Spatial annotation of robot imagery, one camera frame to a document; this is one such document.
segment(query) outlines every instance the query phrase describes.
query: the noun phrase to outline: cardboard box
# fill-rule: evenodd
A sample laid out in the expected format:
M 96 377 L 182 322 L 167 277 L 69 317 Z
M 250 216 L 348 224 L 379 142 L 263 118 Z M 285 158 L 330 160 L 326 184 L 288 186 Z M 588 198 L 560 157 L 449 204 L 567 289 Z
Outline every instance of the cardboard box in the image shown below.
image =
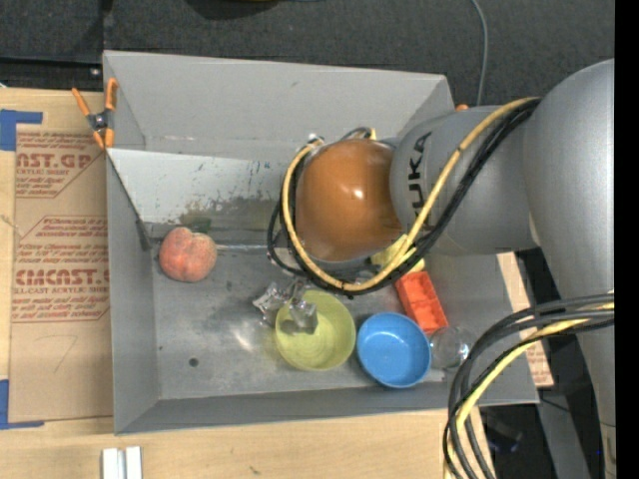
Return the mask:
M 101 93 L 86 98 L 102 111 Z M 104 152 L 71 92 L 3 89 L 0 109 L 5 137 L 7 112 L 39 116 L 15 130 L 8 419 L 110 415 Z

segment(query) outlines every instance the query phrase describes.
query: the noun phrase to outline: yellow cable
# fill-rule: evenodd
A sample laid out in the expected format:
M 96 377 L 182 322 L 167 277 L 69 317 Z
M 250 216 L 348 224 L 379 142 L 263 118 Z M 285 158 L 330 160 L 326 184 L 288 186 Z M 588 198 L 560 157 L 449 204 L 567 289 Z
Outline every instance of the yellow cable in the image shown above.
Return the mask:
M 284 187 L 283 187 L 283 196 L 282 196 L 282 210 L 285 225 L 287 228 L 287 232 L 289 233 L 289 237 L 291 238 L 291 242 L 296 249 L 296 252 L 304 262 L 304 264 L 319 278 L 321 278 L 324 282 L 333 287 L 337 287 L 339 289 L 345 291 L 361 291 L 366 290 L 370 287 L 374 287 L 382 280 L 384 280 L 393 270 L 395 270 L 402 262 L 407 253 L 407 251 L 413 246 L 414 240 L 421 230 L 422 226 L 426 222 L 430 210 L 434 206 L 437 197 L 439 197 L 439 193 L 443 189 L 444 184 L 448 180 L 452 169 L 459 161 L 461 154 L 479 137 L 490 125 L 496 122 L 498 119 L 503 117 L 508 112 L 515 110 L 521 105 L 531 101 L 534 98 L 523 98 L 520 100 L 513 101 L 502 107 L 498 108 L 486 118 L 484 118 L 467 136 L 461 141 L 457 149 L 452 153 L 446 165 L 442 169 L 437 181 L 435 182 L 426 202 L 424 203 L 419 215 L 417 216 L 415 222 L 410 228 L 410 232 L 406 237 L 401 237 L 402 243 L 397 248 L 394 256 L 389 260 L 388 264 L 381 269 L 373 278 L 366 280 L 362 283 L 349 283 L 334 278 L 333 276 L 326 273 L 323 269 L 321 269 L 306 253 L 300 239 L 298 238 L 298 234 L 293 226 L 293 220 L 291 218 L 291 212 L 289 210 L 289 187 L 291 185 L 291 177 L 293 176 L 293 172 L 296 166 L 300 163 L 300 161 L 310 153 L 315 147 L 318 146 L 317 143 L 308 144 L 305 146 L 294 158 L 294 160 L 289 165 L 287 172 L 284 178 Z
M 601 308 L 614 308 L 614 302 L 607 303 L 607 304 L 603 305 Z M 557 333 L 557 332 L 563 331 L 563 330 L 565 330 L 567 328 L 570 328 L 572 326 L 575 326 L 577 324 L 584 323 L 584 322 L 586 322 L 588 320 L 589 319 L 587 319 L 587 318 L 585 318 L 585 319 L 584 318 L 578 318 L 578 319 L 569 319 L 569 320 L 566 320 L 566 321 L 558 321 L 556 323 L 549 324 L 548 326 L 546 326 L 545 328 L 542 328 L 541 330 L 537 330 L 532 335 L 530 335 L 527 339 L 535 339 L 537 337 L 545 337 L 545 336 L 551 335 L 553 333 Z M 470 411 L 475 406 L 475 404 L 479 400 L 479 397 L 481 397 L 481 395 L 484 393 L 486 388 L 488 388 L 488 386 L 494 381 L 494 379 L 499 374 L 501 374 L 501 372 L 508 365 L 510 365 L 514 361 L 515 358 L 517 358 L 520 354 L 522 354 L 524 351 L 526 351 L 526 349 L 528 349 L 530 346 L 534 345 L 535 342 L 536 341 L 528 342 L 527 344 L 519 346 L 516 349 L 513 349 L 512 351 L 510 351 L 510 353 L 505 355 L 501 360 L 499 360 L 499 362 L 495 366 L 495 368 L 483 379 L 483 381 L 477 386 L 477 388 L 472 392 L 472 394 L 470 396 L 468 396 L 468 398 L 464 401 L 464 403 L 459 408 L 459 415 L 456 417 L 456 423 L 455 423 L 455 425 L 457 427 L 457 432 L 460 433 L 462 431 L 463 424 L 465 423 L 466 419 L 470 415 Z M 454 455 L 455 455 L 454 449 L 451 448 L 449 452 L 450 452 L 450 456 L 454 458 Z M 448 466 L 446 464 L 444 464 L 444 475 L 443 475 L 443 477 L 444 477 L 444 479 L 449 479 L 449 478 L 452 477 L 451 472 L 448 469 Z

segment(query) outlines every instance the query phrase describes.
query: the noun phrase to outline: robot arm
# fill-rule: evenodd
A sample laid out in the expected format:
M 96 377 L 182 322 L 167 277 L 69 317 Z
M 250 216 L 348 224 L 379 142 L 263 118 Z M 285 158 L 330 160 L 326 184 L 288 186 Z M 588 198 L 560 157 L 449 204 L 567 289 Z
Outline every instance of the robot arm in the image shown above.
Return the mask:
M 476 130 L 486 138 L 468 142 Z M 415 254 L 430 249 L 500 253 L 539 246 L 562 298 L 614 291 L 614 60 L 579 71 L 542 100 L 501 109 L 477 107 L 421 123 L 388 141 L 394 147 L 391 155 L 387 145 L 354 140 L 364 141 L 361 149 L 340 141 L 300 162 L 304 169 L 296 211 L 302 218 L 296 225 L 296 247 L 310 252 L 301 250 L 306 265 L 339 269 L 419 228 L 428 247 L 416 246 Z M 341 167 L 328 162 L 314 170 L 314 161 L 327 158 L 329 149 Z M 372 153 L 363 154 L 364 149 Z M 350 154 L 347 161 L 342 154 Z M 477 165 L 477 158 L 485 161 Z M 355 171 L 357 183 L 342 175 Z M 313 176 L 305 180 L 305 172 Z M 367 183 L 366 176 L 373 176 L 374 183 Z M 319 221 L 313 210 L 321 201 L 327 207 L 319 212 Z M 388 215 L 389 208 L 394 216 Z M 381 214 L 384 221 L 375 217 Z M 347 237 L 340 234 L 345 222 L 354 224 Z M 316 256 L 314 262 L 314 250 L 344 252 L 344 243 L 359 235 L 377 238 L 346 255 Z M 337 280 L 331 286 L 349 294 L 366 292 L 353 282 Z M 614 326 L 578 338 L 596 394 L 606 474 L 616 477 Z

